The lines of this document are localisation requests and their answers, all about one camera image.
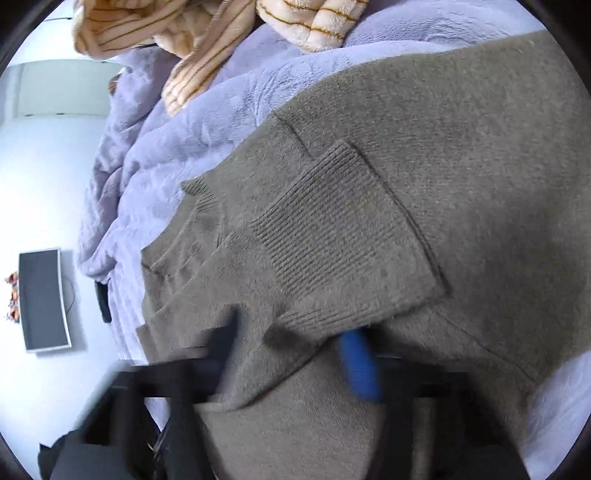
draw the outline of blue plastic object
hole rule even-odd
[[[340,357],[353,392],[365,401],[380,401],[378,364],[361,330],[339,336]]]

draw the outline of ribbed cuff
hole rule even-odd
[[[295,300],[278,321],[327,336],[442,292],[405,212],[372,167],[338,142],[252,229]]]

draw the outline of sweater sleeve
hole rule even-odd
[[[379,322],[442,293],[410,219],[346,142],[251,228],[291,300],[276,323],[308,338]]]
[[[227,304],[242,304],[222,389],[223,407],[238,408],[328,336],[441,295],[435,272],[395,197],[351,145],[337,142],[231,232],[139,333],[162,358],[197,344]]]

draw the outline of cable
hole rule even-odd
[[[74,282],[72,282],[72,280],[69,277],[66,277],[64,275],[64,278],[70,282],[70,286],[72,287],[72,303],[70,303],[70,306],[67,308],[66,310],[66,315],[68,315],[68,313],[70,313],[70,310],[72,309],[72,307],[74,306],[74,302],[76,301],[76,289],[74,288]]]

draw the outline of clothes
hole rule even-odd
[[[361,478],[379,408],[330,335],[465,369],[519,441],[589,349],[591,101],[547,32],[363,64],[187,181],[143,252],[148,358],[249,312],[205,421],[234,478]]]
[[[341,46],[365,5],[314,0],[288,7],[283,0],[259,0],[258,11],[288,41],[320,51]],[[74,9],[79,53],[107,59],[153,40],[182,59],[163,89],[169,115],[207,90],[255,22],[255,0],[77,0]]]
[[[256,0],[256,12],[290,43],[305,51],[338,48],[368,0]]]
[[[182,58],[164,86],[169,115],[204,92],[250,33],[255,0],[77,0],[74,49],[107,59],[152,39]]]

